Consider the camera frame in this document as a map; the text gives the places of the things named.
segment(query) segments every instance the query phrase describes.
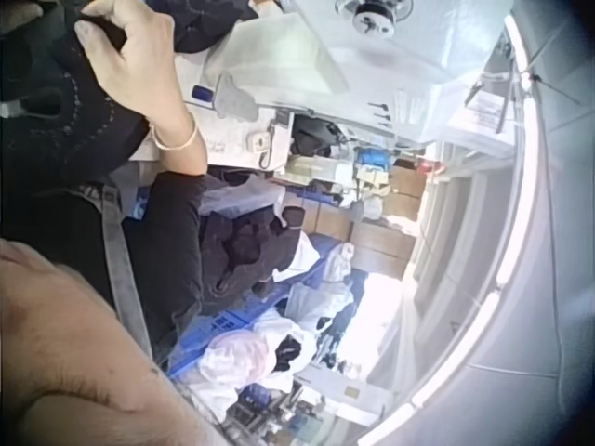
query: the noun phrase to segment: silver bangle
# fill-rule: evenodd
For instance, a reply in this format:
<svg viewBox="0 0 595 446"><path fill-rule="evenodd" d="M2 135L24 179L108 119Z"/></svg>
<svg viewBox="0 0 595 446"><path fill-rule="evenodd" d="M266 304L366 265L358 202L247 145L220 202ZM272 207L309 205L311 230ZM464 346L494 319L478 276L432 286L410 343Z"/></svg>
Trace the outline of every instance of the silver bangle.
<svg viewBox="0 0 595 446"><path fill-rule="evenodd" d="M196 138L196 135L198 134L198 124L196 123L196 119L194 119L194 116L192 114L191 114L191 116L192 116L192 122L194 123L194 128L192 129L192 134L190 135L190 137L184 144L182 144L181 146L177 146L177 147L168 147L163 142L161 142L159 140L159 138L157 137L155 125L153 123L150 123L149 127L151 129L151 137L152 137L152 140L155 142L155 146L157 146L162 151L181 151L183 149L186 149L188 146L190 146L192 144L192 142L194 141L194 139Z"/></svg>

